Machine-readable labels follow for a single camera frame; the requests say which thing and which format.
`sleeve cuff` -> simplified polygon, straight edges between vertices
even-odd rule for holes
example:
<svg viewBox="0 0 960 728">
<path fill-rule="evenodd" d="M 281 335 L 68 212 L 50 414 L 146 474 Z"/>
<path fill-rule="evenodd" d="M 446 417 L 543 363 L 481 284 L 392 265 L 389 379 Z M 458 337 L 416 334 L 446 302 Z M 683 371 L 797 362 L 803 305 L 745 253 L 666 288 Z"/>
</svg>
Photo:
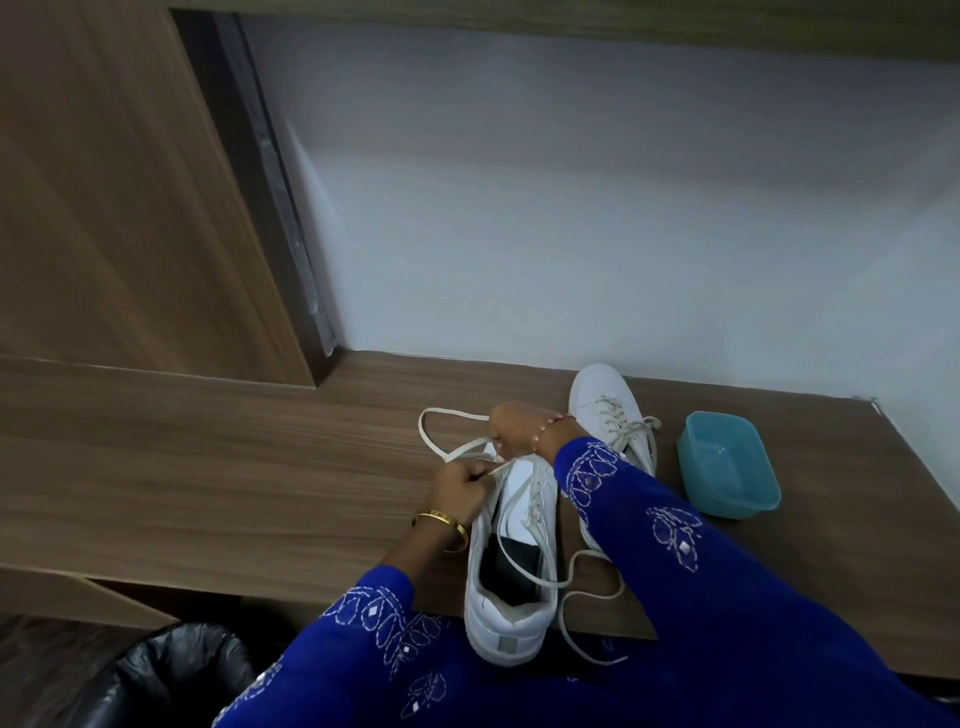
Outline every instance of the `sleeve cuff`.
<svg viewBox="0 0 960 728">
<path fill-rule="evenodd" d="M 394 593 L 404 611 L 409 612 L 414 606 L 414 585 L 410 577 L 396 567 L 373 567 L 360 577 L 358 587 L 384 587 Z"/>
<path fill-rule="evenodd" d="M 595 437 L 578 437 L 560 448 L 560 452 L 557 453 L 557 457 L 553 461 L 553 475 L 560 483 L 561 489 L 566 483 L 566 476 L 569 474 L 570 468 L 573 467 L 573 461 L 587 451 L 587 445 L 599 442 Z"/>
</svg>

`shoe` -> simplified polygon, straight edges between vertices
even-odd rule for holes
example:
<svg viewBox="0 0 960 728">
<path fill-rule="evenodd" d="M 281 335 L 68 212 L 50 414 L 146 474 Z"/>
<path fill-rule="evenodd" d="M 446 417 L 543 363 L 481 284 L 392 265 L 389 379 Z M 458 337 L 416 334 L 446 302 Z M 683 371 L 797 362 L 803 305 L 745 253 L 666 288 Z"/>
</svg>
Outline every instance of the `shoe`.
<svg viewBox="0 0 960 728">
<path fill-rule="evenodd" d="M 567 404 L 570 414 L 591 437 L 606 443 L 650 475 L 656 473 L 657 442 L 653 430 L 660 429 L 660 420 L 640 414 L 630 387 L 616 369 L 607 364 L 590 364 L 581 370 L 570 387 Z M 583 519 L 580 533 L 587 546 L 603 552 Z"/>
<path fill-rule="evenodd" d="M 423 428 L 423 416 L 428 412 L 486 420 L 482 415 L 470 415 L 458 410 L 431 407 L 420 413 L 418 429 L 420 437 L 430 449 L 450 462 L 458 457 L 496 458 L 496 450 L 488 438 L 467 443 L 452 452 L 444 452 L 430 439 Z M 620 579 L 620 587 L 613 595 L 594 595 L 589 592 L 567 592 L 558 599 L 560 589 L 573 581 L 573 565 L 584 554 L 607 559 L 602 552 L 577 551 L 570 559 L 569 578 L 558 580 L 557 574 L 557 480 L 553 469 L 543 458 L 526 455 L 505 463 L 492 473 L 496 487 L 484 504 L 483 510 L 473 522 L 470 532 L 467 562 L 467 590 L 464 597 L 464 622 L 467 637 L 474 651 L 489 663 L 501 667 L 514 667 L 534 659 L 543 646 L 546 631 L 557 617 L 564 639 L 581 657 L 596 665 L 615 665 L 626 658 L 611 662 L 595 660 L 587 655 L 570 637 L 564 625 L 564 604 L 574 595 L 587 595 L 600 599 L 614 599 L 623 594 L 626 585 Z M 499 546 L 496 558 L 509 562 L 516 574 L 537 585 L 536 598 L 517 605 L 508 604 L 501 596 L 487 589 L 481 581 L 484 554 L 491 538 Z M 540 559 L 536 572 L 524 568 L 504 546 L 504 539 L 536 546 Z"/>
</svg>

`person's left hand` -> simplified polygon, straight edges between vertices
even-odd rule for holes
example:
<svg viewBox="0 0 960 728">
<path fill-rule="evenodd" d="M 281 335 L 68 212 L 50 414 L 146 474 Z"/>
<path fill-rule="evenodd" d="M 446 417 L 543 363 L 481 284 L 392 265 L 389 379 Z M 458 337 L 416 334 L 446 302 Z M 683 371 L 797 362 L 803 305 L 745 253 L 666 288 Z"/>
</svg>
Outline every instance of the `person's left hand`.
<svg viewBox="0 0 960 728">
<path fill-rule="evenodd" d="M 437 471 L 425 508 L 446 513 L 464 528 L 480 514 L 496 483 L 490 472 L 499 463 L 490 460 L 454 460 Z"/>
</svg>

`red beaded bracelet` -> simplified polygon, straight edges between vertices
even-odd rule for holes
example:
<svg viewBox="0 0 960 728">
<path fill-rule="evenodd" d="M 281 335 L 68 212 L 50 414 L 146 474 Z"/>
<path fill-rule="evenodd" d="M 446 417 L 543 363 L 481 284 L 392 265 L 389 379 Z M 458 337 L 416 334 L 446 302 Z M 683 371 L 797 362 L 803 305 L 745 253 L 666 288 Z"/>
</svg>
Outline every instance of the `red beaded bracelet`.
<svg viewBox="0 0 960 728">
<path fill-rule="evenodd" d="M 534 452 L 535 455 L 540 455 L 540 453 L 537 452 L 537 442 L 540 440 L 540 436 L 543 434 L 543 431 L 546 430 L 552 424 L 558 423 L 560 420 L 565 420 L 566 418 L 570 418 L 571 420 L 576 419 L 575 417 L 573 417 L 573 415 L 569 414 L 568 412 L 564 412 L 562 415 L 558 414 L 551 417 L 549 420 L 543 423 L 543 425 L 540 426 L 540 429 L 537 431 L 537 434 L 534 435 L 534 440 L 530 447 L 530 449 Z"/>
</svg>

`wall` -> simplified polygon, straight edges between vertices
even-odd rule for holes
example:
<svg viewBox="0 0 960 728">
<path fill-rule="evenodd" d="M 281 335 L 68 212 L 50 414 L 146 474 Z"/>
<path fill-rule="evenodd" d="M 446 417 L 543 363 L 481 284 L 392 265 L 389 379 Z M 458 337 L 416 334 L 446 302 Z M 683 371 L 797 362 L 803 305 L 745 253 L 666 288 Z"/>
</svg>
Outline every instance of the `wall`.
<svg viewBox="0 0 960 728">
<path fill-rule="evenodd" d="M 960 498 L 960 67 L 246 28 L 351 348 L 879 397 Z"/>
</svg>

